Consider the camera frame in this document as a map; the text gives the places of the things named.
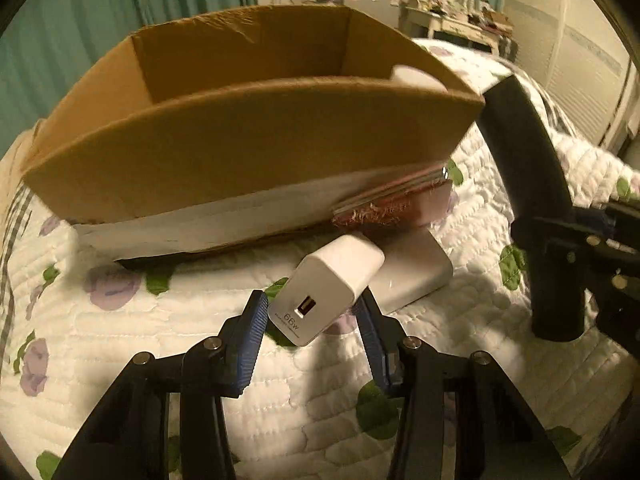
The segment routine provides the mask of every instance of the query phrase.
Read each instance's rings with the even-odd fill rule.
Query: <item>cardboard box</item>
[[[447,92],[388,81],[396,64]],[[484,100],[347,7],[242,7],[143,28],[53,110],[24,180],[113,258],[209,248],[330,218],[446,160]]]

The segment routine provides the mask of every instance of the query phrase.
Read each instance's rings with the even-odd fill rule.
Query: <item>desk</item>
[[[471,23],[460,22],[449,16],[441,16],[428,10],[420,10],[415,7],[406,8],[406,17],[402,24],[402,31],[411,38],[420,35],[418,27],[424,27],[428,30],[427,38],[433,39],[434,33],[437,31],[446,32],[454,36],[466,38],[475,43],[481,43],[491,48],[494,56],[500,55],[500,36],[477,27]]]

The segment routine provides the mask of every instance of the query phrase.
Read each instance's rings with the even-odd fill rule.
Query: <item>bed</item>
[[[511,73],[491,56],[416,41],[478,91]],[[640,192],[640,173],[581,139],[535,82],[517,75],[548,129],[575,204]],[[0,197],[0,433],[28,473],[46,480],[133,354],[180,353],[216,334],[251,290],[275,293],[328,238],[307,235],[178,266],[124,269],[80,246],[73,228],[20,183],[17,166],[31,135],[24,133],[0,163],[6,190]],[[441,352],[494,355],[570,470],[579,471],[624,415],[636,363],[594,327],[590,303],[579,340],[533,337],[526,273],[508,234],[513,213],[475,125],[451,159],[456,187],[449,214],[431,231],[452,260],[454,277],[394,315]],[[374,416],[366,409],[372,399],[379,403]],[[179,438],[177,400],[172,397],[170,450]],[[305,348],[265,335],[252,384],[240,399],[225,399],[224,408],[242,478],[386,478],[398,405],[378,397],[349,313]],[[170,469],[179,478],[177,460]]]

